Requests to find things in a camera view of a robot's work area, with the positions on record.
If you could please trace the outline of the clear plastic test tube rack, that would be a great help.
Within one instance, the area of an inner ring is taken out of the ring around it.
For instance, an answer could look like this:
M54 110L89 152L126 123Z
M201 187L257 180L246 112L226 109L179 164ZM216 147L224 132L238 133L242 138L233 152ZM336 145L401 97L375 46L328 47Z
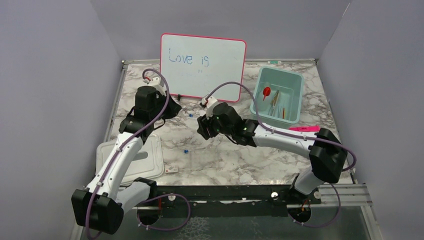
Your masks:
M207 168L216 168L219 155L215 151L191 151L189 153L189 169L199 171Z

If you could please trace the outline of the white plastic container lid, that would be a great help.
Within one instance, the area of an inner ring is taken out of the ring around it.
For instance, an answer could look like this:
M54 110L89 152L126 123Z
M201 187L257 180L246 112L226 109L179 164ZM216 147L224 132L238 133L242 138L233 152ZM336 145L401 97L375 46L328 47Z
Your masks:
M96 149L96 173L100 171L107 158L112 153L116 140L101 143ZM121 186L129 186L136 178L153 180L164 173L163 151L161 138L152 133L147 138L142 149L135 155L129 165Z

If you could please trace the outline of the red capped squeeze bottle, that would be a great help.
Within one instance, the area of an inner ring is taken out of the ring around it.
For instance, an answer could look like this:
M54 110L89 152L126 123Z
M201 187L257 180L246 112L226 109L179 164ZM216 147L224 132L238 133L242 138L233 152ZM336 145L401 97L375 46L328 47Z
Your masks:
M266 86L266 87L263 89L263 91L262 91L262 95L263 95L262 100L263 100L263 101L265 101L265 99L266 99L268 96L270 96L271 92L272 92L271 88L270 88L269 86Z

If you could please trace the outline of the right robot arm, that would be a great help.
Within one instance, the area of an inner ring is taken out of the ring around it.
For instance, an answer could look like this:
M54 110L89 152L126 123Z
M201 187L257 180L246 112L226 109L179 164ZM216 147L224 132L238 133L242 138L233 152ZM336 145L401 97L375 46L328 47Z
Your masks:
M310 167L295 177L288 190L289 199L296 204L323 183L338 183L348 155L329 129L300 132L260 124L258 120L241 118L225 102L209 108L197 123L197 132L205 140L222 134L236 145L275 148L309 159Z

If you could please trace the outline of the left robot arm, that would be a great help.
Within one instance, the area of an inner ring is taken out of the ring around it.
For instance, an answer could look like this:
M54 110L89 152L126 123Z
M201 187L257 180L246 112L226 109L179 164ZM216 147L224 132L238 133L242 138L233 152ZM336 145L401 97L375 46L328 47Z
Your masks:
M76 189L71 196L79 226L112 235L135 205L155 203L157 191L153 180L138 177L126 189L119 188L131 162L154 131L154 123L172 119L180 110L181 106L163 86L137 89L135 105L120 123L119 134L106 162L86 188Z

